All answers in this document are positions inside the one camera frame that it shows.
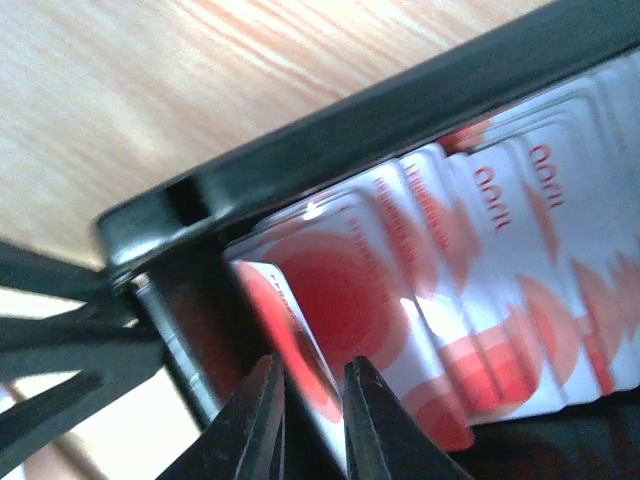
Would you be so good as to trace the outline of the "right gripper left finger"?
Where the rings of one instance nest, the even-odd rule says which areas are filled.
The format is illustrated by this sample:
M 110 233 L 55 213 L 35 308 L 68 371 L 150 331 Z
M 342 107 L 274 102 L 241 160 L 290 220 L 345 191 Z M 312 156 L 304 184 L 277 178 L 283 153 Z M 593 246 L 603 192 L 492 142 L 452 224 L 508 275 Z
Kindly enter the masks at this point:
M 282 361 L 262 357 L 201 436 L 161 479 L 282 479 L 285 388 Z

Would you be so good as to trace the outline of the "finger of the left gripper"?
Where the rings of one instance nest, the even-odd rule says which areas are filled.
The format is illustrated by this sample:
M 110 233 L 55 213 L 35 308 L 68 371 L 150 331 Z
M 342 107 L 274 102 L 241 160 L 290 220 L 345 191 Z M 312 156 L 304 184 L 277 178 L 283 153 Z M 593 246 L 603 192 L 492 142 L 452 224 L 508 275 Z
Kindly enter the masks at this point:
M 164 344 L 102 272 L 18 246 L 1 245 L 1 284 L 79 300 L 82 307 L 40 320 L 1 320 L 1 380 L 69 372 L 71 378 L 1 415 L 1 472 L 8 474 L 50 441 L 153 377 Z

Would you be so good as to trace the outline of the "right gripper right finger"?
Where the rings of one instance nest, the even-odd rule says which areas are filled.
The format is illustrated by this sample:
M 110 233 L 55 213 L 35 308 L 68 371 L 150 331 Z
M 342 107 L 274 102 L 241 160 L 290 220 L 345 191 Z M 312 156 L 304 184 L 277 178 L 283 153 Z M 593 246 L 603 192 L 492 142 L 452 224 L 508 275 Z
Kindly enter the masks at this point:
M 469 479 L 417 426 L 364 356 L 345 366 L 344 429 L 350 479 Z

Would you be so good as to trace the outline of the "black bin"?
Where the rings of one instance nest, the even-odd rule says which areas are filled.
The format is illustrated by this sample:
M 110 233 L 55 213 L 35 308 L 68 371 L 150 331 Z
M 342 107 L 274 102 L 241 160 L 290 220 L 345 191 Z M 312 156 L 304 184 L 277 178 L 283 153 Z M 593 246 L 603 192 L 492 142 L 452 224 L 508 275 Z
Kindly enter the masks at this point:
M 169 347 L 178 350 L 169 370 L 198 422 L 214 413 L 206 401 L 226 400 L 219 388 L 227 371 L 248 373 L 266 352 L 251 311 L 221 246 L 248 231 L 261 214 L 316 193 L 330 182 L 364 169 L 419 140 L 435 139 L 472 115 L 524 99 L 570 74 L 604 63 L 639 46 L 639 1 L 556 1 L 330 108 L 199 166 L 107 212 L 97 221 L 113 274 L 151 274 L 139 303 Z M 204 386 L 189 387 L 187 358 Z M 347 420 L 372 415 L 386 439 L 373 447 L 400 447 L 395 479 L 431 478 L 427 453 L 435 445 L 407 430 L 401 407 L 373 367 L 358 360 L 347 368 Z M 273 479 L 346 479 L 338 460 L 320 447 L 319 420 L 302 411 L 293 368 L 281 381 L 293 442 L 282 450 L 282 473 Z M 491 479 L 639 479 L 639 390 L 570 407 L 534 420 L 480 427 L 480 447 L 463 453 L 463 466 Z M 282 433 L 280 438 L 289 438 Z M 279 467 L 275 460 L 274 469 Z

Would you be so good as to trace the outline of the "red white credit card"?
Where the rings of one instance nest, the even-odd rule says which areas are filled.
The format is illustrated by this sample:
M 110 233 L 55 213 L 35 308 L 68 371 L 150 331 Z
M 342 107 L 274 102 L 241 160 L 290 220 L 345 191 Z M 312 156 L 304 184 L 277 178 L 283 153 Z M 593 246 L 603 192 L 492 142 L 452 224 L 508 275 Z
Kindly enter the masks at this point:
M 273 264 L 234 260 L 232 266 L 292 377 L 322 444 L 341 473 L 346 474 L 339 390 L 286 278 Z

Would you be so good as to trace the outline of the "brown leather card holder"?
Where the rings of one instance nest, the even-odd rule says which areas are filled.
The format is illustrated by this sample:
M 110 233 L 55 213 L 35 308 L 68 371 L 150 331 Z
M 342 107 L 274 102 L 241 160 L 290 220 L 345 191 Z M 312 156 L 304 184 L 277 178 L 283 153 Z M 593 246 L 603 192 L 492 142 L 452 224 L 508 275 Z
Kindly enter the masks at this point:
M 39 375 L 9 381 L 3 389 L 13 406 L 71 378 L 72 372 Z M 122 427 L 117 411 L 108 406 L 53 440 L 46 450 L 53 449 L 56 457 L 81 479 L 133 478 L 136 467 L 127 465 L 130 450 L 121 438 Z

